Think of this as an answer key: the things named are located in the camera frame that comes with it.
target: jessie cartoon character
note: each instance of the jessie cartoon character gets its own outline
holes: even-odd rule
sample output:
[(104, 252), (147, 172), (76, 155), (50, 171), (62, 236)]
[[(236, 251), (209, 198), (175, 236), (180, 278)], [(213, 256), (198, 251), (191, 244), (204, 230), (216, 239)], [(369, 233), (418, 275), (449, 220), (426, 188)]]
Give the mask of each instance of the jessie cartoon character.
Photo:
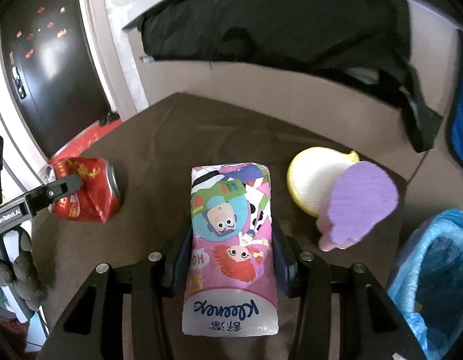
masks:
[(263, 252), (253, 246), (218, 245), (213, 249), (213, 257), (221, 271), (229, 278), (249, 283), (255, 280), (255, 268), (252, 257), (258, 264), (263, 261)]

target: metal bolt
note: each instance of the metal bolt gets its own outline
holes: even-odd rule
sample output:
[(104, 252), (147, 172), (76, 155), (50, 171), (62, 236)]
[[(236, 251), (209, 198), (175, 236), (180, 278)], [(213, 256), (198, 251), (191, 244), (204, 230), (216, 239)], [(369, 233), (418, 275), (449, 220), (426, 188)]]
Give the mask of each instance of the metal bolt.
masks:
[(95, 270), (99, 273), (99, 274), (103, 274), (105, 273), (107, 270), (108, 270), (108, 264), (102, 262), (101, 264), (98, 264), (97, 267), (95, 268)]
[(353, 271), (359, 274), (364, 274), (366, 272), (366, 267), (363, 264), (355, 264), (353, 265)]
[(315, 256), (313, 255), (312, 252), (310, 251), (302, 251), (300, 253), (300, 258), (303, 260), (303, 261), (312, 261)]
[(153, 253), (150, 253), (148, 255), (148, 259), (150, 261), (160, 261), (161, 257), (162, 257), (162, 255), (161, 255), (161, 253), (159, 251), (154, 251)]

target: white sponge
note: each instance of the white sponge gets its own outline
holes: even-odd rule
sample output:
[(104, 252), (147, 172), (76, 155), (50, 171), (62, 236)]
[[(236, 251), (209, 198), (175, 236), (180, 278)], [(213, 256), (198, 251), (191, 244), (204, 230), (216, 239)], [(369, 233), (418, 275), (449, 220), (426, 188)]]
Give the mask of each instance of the white sponge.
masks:
[(332, 190), (338, 177), (359, 160), (355, 152), (344, 154), (326, 147), (311, 147), (298, 153), (287, 174), (293, 201), (317, 218), (324, 196)]

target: blue plastic bag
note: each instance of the blue plastic bag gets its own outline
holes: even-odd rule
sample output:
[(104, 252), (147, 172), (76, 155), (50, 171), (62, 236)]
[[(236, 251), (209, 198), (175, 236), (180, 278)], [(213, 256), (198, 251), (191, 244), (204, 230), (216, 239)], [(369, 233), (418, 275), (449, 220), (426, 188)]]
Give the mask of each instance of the blue plastic bag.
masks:
[(412, 234), (387, 288), (428, 360), (442, 359), (463, 330), (463, 211), (444, 211)]

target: crushed red can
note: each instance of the crushed red can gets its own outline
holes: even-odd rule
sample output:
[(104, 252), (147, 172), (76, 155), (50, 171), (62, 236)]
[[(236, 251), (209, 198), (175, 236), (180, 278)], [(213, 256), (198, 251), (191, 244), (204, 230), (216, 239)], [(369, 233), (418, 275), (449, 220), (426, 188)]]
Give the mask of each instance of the crushed red can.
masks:
[(73, 195), (50, 206), (50, 211), (69, 221), (105, 223), (120, 209), (115, 171), (103, 158), (69, 157), (48, 165), (46, 181), (77, 174), (83, 185)]

